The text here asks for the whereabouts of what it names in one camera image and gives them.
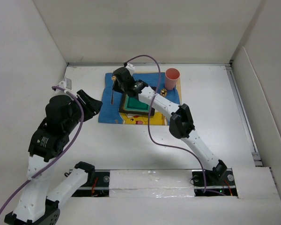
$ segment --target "small gold object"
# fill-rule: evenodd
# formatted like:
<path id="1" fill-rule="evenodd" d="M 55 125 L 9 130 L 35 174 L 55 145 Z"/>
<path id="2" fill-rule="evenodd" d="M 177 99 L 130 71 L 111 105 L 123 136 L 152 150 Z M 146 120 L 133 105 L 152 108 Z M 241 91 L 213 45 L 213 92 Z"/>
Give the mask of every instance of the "small gold object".
<path id="1" fill-rule="evenodd" d="M 161 95 L 162 97 L 166 97 L 166 96 L 167 96 L 167 90 L 166 90 L 165 88 L 161 89 L 160 95 Z"/>

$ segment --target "cable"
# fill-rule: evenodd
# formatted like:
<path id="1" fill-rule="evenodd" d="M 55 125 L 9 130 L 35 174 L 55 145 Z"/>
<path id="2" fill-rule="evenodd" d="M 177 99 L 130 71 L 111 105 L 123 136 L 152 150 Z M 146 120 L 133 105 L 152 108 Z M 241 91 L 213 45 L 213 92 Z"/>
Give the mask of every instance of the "cable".
<path id="1" fill-rule="evenodd" d="M 98 181 L 98 178 L 96 178 L 95 179 L 95 183 L 93 184 L 93 186 L 92 186 L 92 194 L 90 195 L 90 196 L 93 196 L 93 194 L 94 194 L 94 192 L 95 192 L 95 187 L 96 187 L 96 185 L 97 185 L 97 181 Z"/>
<path id="2" fill-rule="evenodd" d="M 217 193 L 217 194 L 222 195 L 222 196 L 226 196 L 224 193 L 221 193 L 221 192 L 218 192 L 218 191 L 214 191 L 214 190 L 207 190 L 207 191 Z"/>
<path id="3" fill-rule="evenodd" d="M 227 182 L 226 180 L 224 180 L 224 182 L 225 182 L 225 183 L 228 185 L 228 187 L 229 187 L 230 195 L 233 196 L 232 191 L 231 191 L 231 188 L 230 188 L 230 185 L 228 184 L 228 182 Z"/>
<path id="4" fill-rule="evenodd" d="M 81 131 L 82 128 L 82 124 L 84 121 L 84 112 L 83 112 L 83 108 L 80 104 L 80 102 L 77 100 L 76 96 L 74 94 L 72 94 L 71 92 L 67 91 L 64 88 L 58 87 L 58 86 L 53 86 L 52 89 L 58 89 L 58 90 L 62 90 L 62 91 L 66 91 L 67 95 L 69 95 L 79 106 L 80 111 L 81 111 L 81 119 L 80 119 L 80 124 L 78 127 L 78 130 L 75 134 L 75 136 L 73 137 L 73 139 L 71 140 L 71 142 L 66 146 L 66 148 L 61 152 L 61 154 L 59 156 L 57 156 L 52 162 L 50 162 L 47 166 L 45 166 L 43 169 L 41 169 L 40 171 L 38 171 L 36 174 L 34 174 L 31 178 L 36 178 L 38 175 L 40 175 L 41 173 L 43 173 L 45 170 L 47 170 L 50 166 L 52 166 L 54 163 L 56 163 L 57 160 L 59 160 L 68 150 L 69 148 L 73 145 L 74 141 L 76 140 L 76 138 L 78 137 L 78 134 Z M 2 207 L 0 208 L 0 215 L 2 213 L 2 211 L 5 209 L 5 207 L 9 204 L 9 202 L 13 199 L 13 197 L 16 196 L 16 194 L 21 191 L 27 184 L 29 184 L 30 180 L 25 181 L 21 186 L 19 186 L 19 188 L 12 193 L 12 195 L 6 200 L 6 202 L 2 205 Z"/>
<path id="5" fill-rule="evenodd" d="M 170 148 L 175 148 L 175 149 L 180 149 L 180 150 L 183 150 L 183 151 L 186 151 L 190 154 L 192 154 L 196 159 L 197 161 L 199 162 L 201 168 L 202 168 L 202 172 L 203 172 L 203 180 L 204 180 L 204 190 L 203 190 L 203 193 L 205 193 L 206 191 L 210 191 L 210 192 L 216 192 L 216 191 L 211 191 L 211 190 L 207 190 L 207 182 L 206 182 L 206 174 L 205 174 L 205 169 L 203 167 L 203 164 L 201 163 L 200 159 L 191 151 L 185 149 L 185 148 L 181 148 L 181 147 L 178 147 L 178 146 L 174 146 L 174 145 L 167 145 L 167 144 L 161 144 L 161 143 L 157 143 L 153 138 L 152 138 L 152 135 L 151 135 L 151 131 L 150 131 L 150 116 L 151 116 L 151 110 L 152 110 L 152 105 L 153 105 L 153 102 L 154 102 L 154 99 L 158 93 L 158 88 L 159 88 L 159 85 L 160 85 L 160 82 L 161 82 L 161 71 L 160 71 L 160 67 L 159 67 L 159 64 L 158 62 L 150 55 L 138 55 L 138 56 L 135 56 L 131 59 L 129 59 L 128 61 L 126 61 L 124 63 L 124 65 L 126 65 L 128 62 L 136 59 L 136 58 L 139 58 L 139 57 L 148 57 L 150 59 L 152 59 L 156 65 L 157 65 L 157 68 L 158 68 L 158 74 L 159 74 L 159 79 L 158 79 L 158 83 L 157 83 L 157 86 L 156 86 L 156 90 L 155 90 L 155 93 L 154 93 L 154 96 L 152 98 L 152 101 L 151 101 L 151 104 L 150 104 L 150 108 L 149 108 L 149 115 L 148 115 L 148 133 L 149 133 L 149 137 L 151 139 L 151 141 L 154 143 L 154 144 L 157 144 L 157 145 L 160 145 L 160 146 L 163 146 L 163 147 L 170 147 Z"/>
<path id="6" fill-rule="evenodd" d="M 192 183 L 192 181 L 193 181 L 193 178 L 191 178 L 191 180 L 190 180 L 189 182 L 190 182 L 190 184 L 192 184 L 192 185 L 193 185 L 193 188 L 195 188 L 195 184 L 194 184 L 194 183 Z"/>
<path id="7" fill-rule="evenodd" d="M 70 169 L 70 170 L 69 170 L 69 172 L 65 172 L 65 173 L 64 173 L 64 176 L 65 176 L 65 177 L 70 176 L 70 174 L 72 173 L 72 171 L 73 171 L 73 170 L 72 170 L 72 169 Z"/>

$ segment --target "white floor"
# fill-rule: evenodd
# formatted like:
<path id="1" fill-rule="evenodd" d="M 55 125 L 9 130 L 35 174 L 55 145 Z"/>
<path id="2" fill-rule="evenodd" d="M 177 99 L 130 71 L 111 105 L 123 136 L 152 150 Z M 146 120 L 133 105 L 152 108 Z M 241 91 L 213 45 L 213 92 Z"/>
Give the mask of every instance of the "white floor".
<path id="1" fill-rule="evenodd" d="M 181 74 L 182 102 L 189 105 L 196 130 L 227 167 L 254 166 L 248 140 L 237 109 L 224 66 L 189 64 L 161 65 L 174 67 Z M 66 77 L 73 90 L 83 89 L 92 98 L 101 99 L 104 75 L 118 67 L 68 67 Z M 154 64 L 136 66 L 136 72 L 155 72 Z M 155 140 L 186 146 L 175 139 L 168 126 L 152 126 Z M 83 124 L 73 149 L 60 165 L 85 160 L 97 169 L 190 169 L 199 164 L 190 154 L 154 145 L 146 126 L 98 123 L 95 117 Z"/>
<path id="2" fill-rule="evenodd" d="M 232 167 L 240 198 L 194 198 L 193 188 L 186 187 L 183 180 L 185 190 L 182 194 L 190 197 L 156 198 L 143 193 L 142 197 L 136 198 L 118 192 L 109 198 L 71 198 L 62 209 L 57 224 L 281 224 L 281 202 L 273 179 L 268 168 L 256 168 L 254 165 L 225 67 L 161 65 L 162 71 L 170 67 L 177 68 L 181 73 L 182 101 L 189 105 L 201 138 L 214 154 Z M 116 68 L 68 67 L 66 77 L 72 79 L 74 91 L 83 89 L 91 97 L 101 99 L 104 75 Z M 149 64 L 136 66 L 136 71 L 153 72 L 157 69 Z M 159 142 L 185 146 L 170 135 L 168 126 L 152 126 L 152 134 Z M 0 206 L 25 181 L 23 171 L 27 171 L 27 165 L 18 162 L 16 155 L 13 157 L 17 176 L 4 165 L 0 167 Z M 51 189 L 64 180 L 64 172 L 79 161 L 91 163 L 96 169 L 112 170 L 199 168 L 190 154 L 154 145 L 146 126 L 100 124 L 97 116 L 83 124 L 76 143 L 58 162 Z M 181 174 L 175 175 L 175 178 L 171 174 L 176 172 L 163 172 L 163 175 L 168 180 L 180 182 L 176 180 L 178 177 L 188 177 L 187 171 L 180 171 Z M 138 196 L 142 192 L 139 190 L 134 191 Z M 4 215 L 14 210 L 18 197 L 7 206 L 0 224 L 3 224 Z"/>

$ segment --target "screw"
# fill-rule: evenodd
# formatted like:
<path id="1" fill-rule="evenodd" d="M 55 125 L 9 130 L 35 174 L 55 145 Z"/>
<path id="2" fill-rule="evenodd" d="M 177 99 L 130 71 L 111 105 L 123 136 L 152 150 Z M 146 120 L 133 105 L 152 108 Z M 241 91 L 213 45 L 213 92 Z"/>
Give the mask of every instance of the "screw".
<path id="1" fill-rule="evenodd" d="M 163 96 L 163 97 L 166 97 L 167 96 L 167 90 L 166 89 L 161 89 L 160 91 L 160 95 Z"/>
<path id="2" fill-rule="evenodd" d="M 229 174 L 227 178 L 229 181 L 234 181 L 234 176 L 232 174 Z"/>
<path id="3" fill-rule="evenodd" d="M 105 183 L 109 182 L 109 176 L 103 177 L 103 181 L 104 181 Z"/>

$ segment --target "blue mat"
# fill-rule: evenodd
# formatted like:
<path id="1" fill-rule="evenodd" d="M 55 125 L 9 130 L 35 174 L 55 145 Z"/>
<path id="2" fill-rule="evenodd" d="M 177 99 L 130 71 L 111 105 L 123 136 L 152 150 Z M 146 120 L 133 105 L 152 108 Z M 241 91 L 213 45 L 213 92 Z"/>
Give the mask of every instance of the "blue mat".
<path id="1" fill-rule="evenodd" d="M 143 80 L 151 87 L 156 87 L 158 82 L 158 73 L 143 73 L 143 74 L 133 74 L 135 80 Z M 165 73 L 161 73 L 161 83 L 158 89 L 164 88 Z M 102 95 L 102 108 L 99 114 L 99 123 L 119 123 L 123 124 L 124 120 L 120 116 L 118 109 L 120 107 L 120 102 L 122 94 L 118 92 L 113 93 L 113 104 L 111 104 L 112 86 L 113 80 L 112 73 L 107 73 L 105 75 L 105 89 Z M 179 94 L 176 88 L 167 92 L 166 98 L 171 102 L 180 104 Z"/>

